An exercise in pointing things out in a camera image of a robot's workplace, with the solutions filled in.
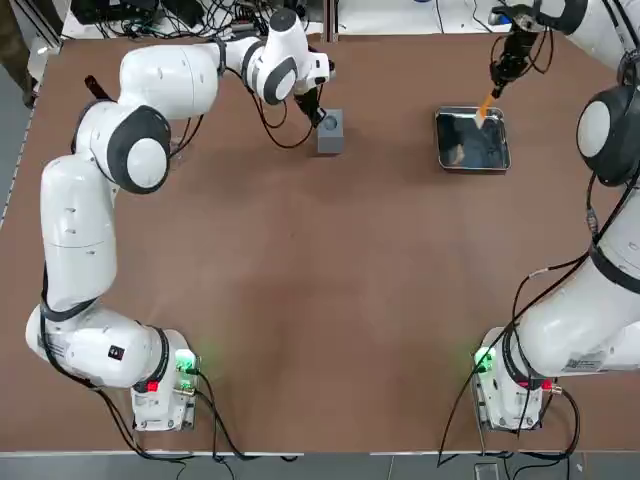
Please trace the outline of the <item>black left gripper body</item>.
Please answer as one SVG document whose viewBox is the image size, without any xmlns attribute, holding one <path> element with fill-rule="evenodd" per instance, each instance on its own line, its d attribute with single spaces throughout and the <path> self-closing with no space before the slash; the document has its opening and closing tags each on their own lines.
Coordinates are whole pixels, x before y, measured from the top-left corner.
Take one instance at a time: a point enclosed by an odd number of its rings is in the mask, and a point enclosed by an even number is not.
<svg viewBox="0 0 640 480">
<path fill-rule="evenodd" d="M 318 116 L 319 115 L 319 89 L 313 88 L 305 93 L 296 93 L 294 95 L 294 101 L 298 108 L 306 116 Z"/>
</svg>

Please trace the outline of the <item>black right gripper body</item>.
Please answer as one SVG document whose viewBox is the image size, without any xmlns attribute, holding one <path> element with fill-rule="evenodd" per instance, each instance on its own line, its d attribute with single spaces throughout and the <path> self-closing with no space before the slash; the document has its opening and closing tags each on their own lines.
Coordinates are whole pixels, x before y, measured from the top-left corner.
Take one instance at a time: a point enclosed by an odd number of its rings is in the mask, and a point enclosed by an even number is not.
<svg viewBox="0 0 640 480">
<path fill-rule="evenodd" d="M 528 66 L 531 51 L 531 33 L 513 27 L 506 36 L 503 51 L 492 62 L 493 80 L 516 80 Z"/>
</svg>

